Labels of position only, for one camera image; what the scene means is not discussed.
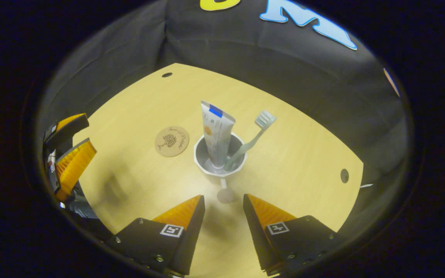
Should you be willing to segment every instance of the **toothbrush handle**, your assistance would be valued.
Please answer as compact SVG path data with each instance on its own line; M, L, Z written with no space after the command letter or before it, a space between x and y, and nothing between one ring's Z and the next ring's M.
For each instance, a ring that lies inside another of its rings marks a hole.
M247 144L244 144L238 149L238 151L224 164L224 169L226 171L231 170L231 167L233 164L242 156L244 155L249 149L253 148L255 143L258 141L258 139L262 136L263 130L261 130L255 138L253 138L252 141L248 142Z

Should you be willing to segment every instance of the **yellow letter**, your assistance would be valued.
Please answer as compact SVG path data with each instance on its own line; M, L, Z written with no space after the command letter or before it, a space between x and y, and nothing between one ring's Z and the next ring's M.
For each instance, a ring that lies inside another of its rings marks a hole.
M200 0L200 7L203 10L224 10L236 6L240 0L226 0L224 2L214 2L214 0Z

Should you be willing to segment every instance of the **blue label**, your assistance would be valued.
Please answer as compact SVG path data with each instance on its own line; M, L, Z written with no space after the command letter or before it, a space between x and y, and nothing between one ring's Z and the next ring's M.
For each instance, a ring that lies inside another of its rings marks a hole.
M219 118L223 117L223 111L215 106L213 106L212 104L210 104L209 106L209 111L212 112L212 114L214 114L215 116L218 116Z

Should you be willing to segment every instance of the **light blue letter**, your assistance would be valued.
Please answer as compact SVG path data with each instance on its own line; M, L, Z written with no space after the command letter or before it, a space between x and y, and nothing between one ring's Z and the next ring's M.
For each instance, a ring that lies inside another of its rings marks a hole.
M305 26L310 21L318 19L318 24L313 26L316 32L329 37L350 49L357 49L357 46L351 41L345 30L315 12L309 9L302 9L288 0L267 0L267 10L260 15L260 18L274 22L287 22L288 18L282 14L282 9L286 10L289 16L291 16L291 19L293 19L298 26Z

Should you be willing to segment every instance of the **toothbrush bristles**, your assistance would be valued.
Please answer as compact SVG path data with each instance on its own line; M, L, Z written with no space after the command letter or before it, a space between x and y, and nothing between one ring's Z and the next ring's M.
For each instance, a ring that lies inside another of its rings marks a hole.
M267 125L267 123L273 118L274 116L272 116L272 114L264 110L255 119L255 124L258 125L260 128L264 128L265 125Z

